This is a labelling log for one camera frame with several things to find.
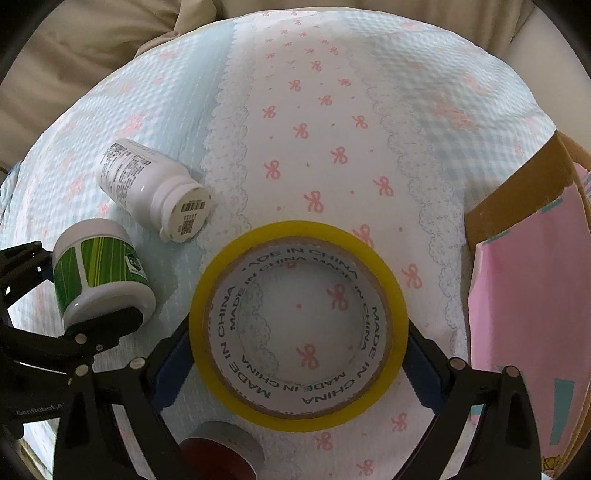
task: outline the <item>white wall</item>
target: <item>white wall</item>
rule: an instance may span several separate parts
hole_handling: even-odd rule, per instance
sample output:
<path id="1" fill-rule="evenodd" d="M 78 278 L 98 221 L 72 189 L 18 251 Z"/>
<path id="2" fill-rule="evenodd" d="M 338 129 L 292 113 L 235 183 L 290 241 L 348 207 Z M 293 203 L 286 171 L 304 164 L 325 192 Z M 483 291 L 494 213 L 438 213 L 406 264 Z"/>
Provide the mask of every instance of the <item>white wall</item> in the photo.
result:
<path id="1" fill-rule="evenodd" d="M 556 127 L 591 151 L 591 79 L 562 34 L 536 9 L 504 60 Z"/>

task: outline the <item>white jar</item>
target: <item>white jar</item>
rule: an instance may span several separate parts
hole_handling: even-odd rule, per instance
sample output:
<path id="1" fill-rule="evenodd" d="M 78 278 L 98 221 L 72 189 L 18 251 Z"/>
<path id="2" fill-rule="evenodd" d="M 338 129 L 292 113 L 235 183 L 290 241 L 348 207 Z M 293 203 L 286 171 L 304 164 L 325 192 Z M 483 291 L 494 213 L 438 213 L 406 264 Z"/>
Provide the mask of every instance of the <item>white jar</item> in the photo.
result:
<path id="1" fill-rule="evenodd" d="M 127 307 L 148 320 L 154 292 L 129 235 L 101 218 L 75 223 L 53 248 L 53 280 L 64 328 Z"/>
<path id="2" fill-rule="evenodd" d="M 96 181 L 135 221 L 158 231 L 165 242 L 194 237 L 212 207 L 211 195 L 185 166 L 127 138 L 106 150 Z"/>

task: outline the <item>pink paper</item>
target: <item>pink paper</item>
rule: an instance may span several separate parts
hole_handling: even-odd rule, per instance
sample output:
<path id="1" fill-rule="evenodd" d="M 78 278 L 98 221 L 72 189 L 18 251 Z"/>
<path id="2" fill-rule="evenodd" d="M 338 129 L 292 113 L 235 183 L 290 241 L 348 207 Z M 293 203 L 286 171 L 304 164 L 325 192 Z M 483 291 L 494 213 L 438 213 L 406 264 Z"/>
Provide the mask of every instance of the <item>pink paper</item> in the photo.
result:
<path id="1" fill-rule="evenodd" d="M 591 235 L 575 184 L 477 245 L 468 305 L 472 366 L 518 367 L 542 456 L 561 455 L 591 377 Z"/>

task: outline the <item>green label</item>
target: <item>green label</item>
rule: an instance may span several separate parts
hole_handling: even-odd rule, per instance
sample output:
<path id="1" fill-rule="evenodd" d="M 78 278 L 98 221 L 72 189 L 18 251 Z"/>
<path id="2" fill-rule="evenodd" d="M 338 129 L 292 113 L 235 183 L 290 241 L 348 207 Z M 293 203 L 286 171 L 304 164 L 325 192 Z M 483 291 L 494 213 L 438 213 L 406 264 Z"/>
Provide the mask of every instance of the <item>green label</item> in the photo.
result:
<path id="1" fill-rule="evenodd" d="M 66 250 L 59 259 L 53 271 L 53 281 L 56 287 L 57 306 L 60 313 L 64 315 L 66 307 L 82 293 L 74 247 Z"/>
<path id="2" fill-rule="evenodd" d="M 134 247 L 123 240 L 109 236 L 89 238 L 80 244 L 80 250 L 89 287 L 114 281 L 148 285 Z"/>

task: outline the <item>pill bottle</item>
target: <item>pill bottle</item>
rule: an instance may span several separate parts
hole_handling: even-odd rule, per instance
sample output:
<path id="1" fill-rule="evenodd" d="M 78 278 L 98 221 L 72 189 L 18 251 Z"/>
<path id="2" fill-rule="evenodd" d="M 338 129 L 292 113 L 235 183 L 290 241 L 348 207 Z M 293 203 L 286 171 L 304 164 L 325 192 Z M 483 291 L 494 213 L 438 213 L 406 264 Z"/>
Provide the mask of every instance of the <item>pill bottle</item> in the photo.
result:
<path id="1" fill-rule="evenodd" d="M 154 292 L 127 231 L 112 220 L 75 223 L 53 249 L 57 305 L 70 326 L 127 307 L 148 320 L 156 308 Z"/>
<path id="2" fill-rule="evenodd" d="M 136 222 L 159 232 L 165 242 L 194 237 L 212 207 L 211 195 L 184 165 L 126 138 L 105 151 L 96 181 Z"/>
<path id="3" fill-rule="evenodd" d="M 206 421 L 180 443 L 196 478 L 256 480 L 265 462 L 261 445 L 248 432 L 223 421 Z"/>

